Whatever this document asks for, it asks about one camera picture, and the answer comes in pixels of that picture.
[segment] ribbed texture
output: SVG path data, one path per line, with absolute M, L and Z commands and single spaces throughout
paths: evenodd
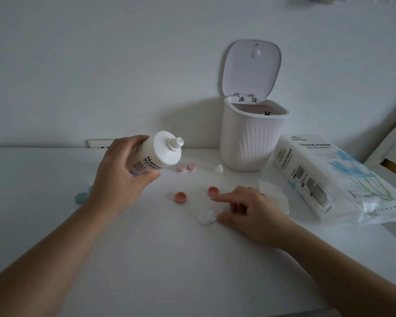
M 285 121 L 243 116 L 225 105 L 220 153 L 227 167 L 236 171 L 261 169 L 275 148 Z

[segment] open lid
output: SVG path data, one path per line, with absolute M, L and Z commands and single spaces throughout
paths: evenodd
M 282 54 L 274 43 L 239 40 L 230 48 L 223 71 L 222 89 L 227 97 L 236 93 L 266 98 L 273 89 Z

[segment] bottle neck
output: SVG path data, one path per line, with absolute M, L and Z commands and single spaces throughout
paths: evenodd
M 183 140 L 182 138 L 169 139 L 167 146 L 169 147 L 170 150 L 175 151 L 183 146 Z

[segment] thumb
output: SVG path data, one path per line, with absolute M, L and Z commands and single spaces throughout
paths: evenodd
M 135 184 L 140 191 L 143 191 L 146 186 L 152 183 L 160 176 L 160 171 L 156 172 L 147 172 L 143 175 L 137 176 L 134 178 Z
M 238 230 L 244 231 L 246 224 L 246 217 L 241 215 L 235 215 L 233 213 L 219 213 L 217 215 L 217 221 L 228 227 L 233 227 Z

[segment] wall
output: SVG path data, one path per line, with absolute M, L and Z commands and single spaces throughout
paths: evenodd
M 216 148 L 220 64 L 276 43 L 288 133 L 365 159 L 396 124 L 396 10 L 372 0 L 0 0 L 0 146 L 84 147 L 164 129 Z

